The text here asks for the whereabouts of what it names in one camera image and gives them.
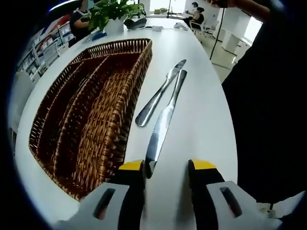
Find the wicker basket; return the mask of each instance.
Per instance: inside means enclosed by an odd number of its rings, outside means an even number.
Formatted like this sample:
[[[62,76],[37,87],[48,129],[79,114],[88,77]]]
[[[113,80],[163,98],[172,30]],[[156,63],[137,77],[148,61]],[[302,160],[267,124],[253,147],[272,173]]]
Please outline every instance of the wicker basket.
[[[37,111],[30,150],[49,177],[77,200],[124,161],[151,46],[149,39],[132,39],[83,51]]]

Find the desk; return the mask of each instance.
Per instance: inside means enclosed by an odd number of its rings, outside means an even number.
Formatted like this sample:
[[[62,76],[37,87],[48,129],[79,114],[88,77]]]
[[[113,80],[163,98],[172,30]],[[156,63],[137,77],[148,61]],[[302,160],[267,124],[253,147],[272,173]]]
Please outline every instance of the desk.
[[[218,33],[219,33],[219,27],[217,27],[216,29],[215,29],[215,31],[213,32],[213,37],[214,38],[216,38],[217,37],[217,35],[218,35]],[[221,30],[220,30],[220,34],[219,34],[219,37],[218,37],[218,41],[224,41],[224,37],[225,37],[225,34],[226,34],[226,31],[222,28]]]
[[[179,20],[148,19],[148,25],[168,27]],[[237,180],[236,139],[228,104],[219,78],[208,55],[191,30],[150,29],[125,30],[117,36],[95,41],[89,37],[79,41],[61,55],[45,72],[33,89],[24,108],[16,140],[16,165],[25,190],[35,207],[50,224],[69,219],[79,202],[63,192],[45,174],[32,156],[28,139],[36,111],[48,88],[60,72],[80,52],[100,43],[150,38],[153,58],[143,82],[133,120],[165,81],[168,71],[182,59],[188,72],[178,97],[169,130],[153,176],[146,182],[146,229],[181,229],[195,227],[187,181],[187,163],[199,158],[215,164],[225,180]],[[156,120],[167,105],[175,81],[158,104],[152,119],[144,128],[133,122],[128,138],[125,162],[144,159]]]
[[[232,34],[231,32],[226,31],[225,37],[224,37],[224,40],[223,40],[221,47],[224,50],[226,50],[226,51],[228,51],[232,54],[237,54],[236,49],[237,49],[240,42],[244,43],[244,46],[246,46],[248,48],[250,48],[251,45],[252,45],[252,43],[249,42],[248,40],[246,40],[244,38],[237,37],[236,35]]]
[[[180,20],[185,19],[184,16],[179,14],[170,14],[168,17],[170,19],[180,19]],[[149,14],[146,16],[146,18],[167,18],[167,14]]]

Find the green leaves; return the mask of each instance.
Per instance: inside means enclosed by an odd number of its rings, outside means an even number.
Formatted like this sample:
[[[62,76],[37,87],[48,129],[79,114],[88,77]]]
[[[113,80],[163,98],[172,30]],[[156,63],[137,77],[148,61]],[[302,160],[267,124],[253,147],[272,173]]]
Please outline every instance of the green leaves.
[[[127,5],[127,0],[116,1],[100,0],[92,9],[89,30],[99,27],[102,31],[110,19],[132,18],[134,15],[145,14],[143,4]]]

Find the chair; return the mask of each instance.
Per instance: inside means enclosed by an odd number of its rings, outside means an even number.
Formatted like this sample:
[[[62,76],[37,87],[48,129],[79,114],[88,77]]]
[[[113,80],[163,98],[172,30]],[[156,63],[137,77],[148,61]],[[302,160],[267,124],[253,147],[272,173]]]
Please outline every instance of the chair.
[[[31,82],[29,75],[25,71],[16,73],[8,106],[8,127],[11,134],[12,146],[14,148],[19,121],[34,86],[35,85]]]
[[[52,63],[59,57],[57,43],[54,42],[43,51],[45,65],[49,68]]]
[[[194,34],[196,34],[196,32],[204,32],[212,35],[218,23],[218,21],[215,21],[211,25],[207,25],[207,20],[204,20],[202,24],[190,22],[190,26]]]

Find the potted plant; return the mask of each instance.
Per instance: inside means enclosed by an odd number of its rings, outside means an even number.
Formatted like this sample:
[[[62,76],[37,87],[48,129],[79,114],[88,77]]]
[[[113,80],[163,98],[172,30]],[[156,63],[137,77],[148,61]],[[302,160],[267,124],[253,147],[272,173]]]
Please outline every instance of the potted plant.
[[[127,0],[100,0],[90,10],[89,30],[99,28],[107,35],[123,32],[124,21],[145,14],[143,4],[127,5]]]

